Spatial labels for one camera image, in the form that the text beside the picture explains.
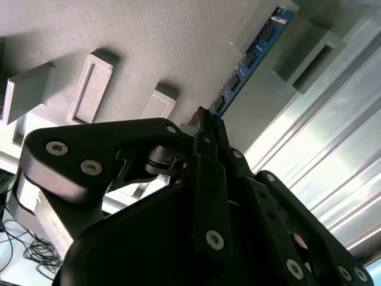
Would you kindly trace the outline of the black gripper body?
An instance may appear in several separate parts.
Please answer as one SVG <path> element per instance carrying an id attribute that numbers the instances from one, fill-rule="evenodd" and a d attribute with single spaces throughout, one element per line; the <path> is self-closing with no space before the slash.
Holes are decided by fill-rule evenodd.
<path id="1" fill-rule="evenodd" d="M 225 190 L 167 186 L 92 225 L 70 247 L 60 285 L 285 285 L 256 218 Z"/>

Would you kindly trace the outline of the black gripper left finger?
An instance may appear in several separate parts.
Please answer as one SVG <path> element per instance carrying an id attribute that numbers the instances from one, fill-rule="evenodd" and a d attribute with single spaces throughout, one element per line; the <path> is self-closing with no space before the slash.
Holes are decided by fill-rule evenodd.
<path id="1" fill-rule="evenodd" d="M 66 262 L 109 260 L 113 252 L 224 263 L 232 257 L 224 166 L 215 124 L 200 108 L 194 135 L 167 119 L 33 131 L 20 177 L 37 188 L 35 215 Z M 104 195 L 167 175 L 164 188 L 104 218 Z"/>

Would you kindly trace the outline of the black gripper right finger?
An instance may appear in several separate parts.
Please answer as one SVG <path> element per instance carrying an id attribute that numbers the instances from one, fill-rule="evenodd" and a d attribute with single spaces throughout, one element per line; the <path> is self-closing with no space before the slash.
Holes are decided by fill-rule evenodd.
<path id="1" fill-rule="evenodd" d="M 366 269 L 274 174 L 253 174 L 231 148 L 222 119 L 210 118 L 218 158 L 233 184 L 233 200 L 258 223 L 268 259 L 264 285 L 373 285 Z"/>

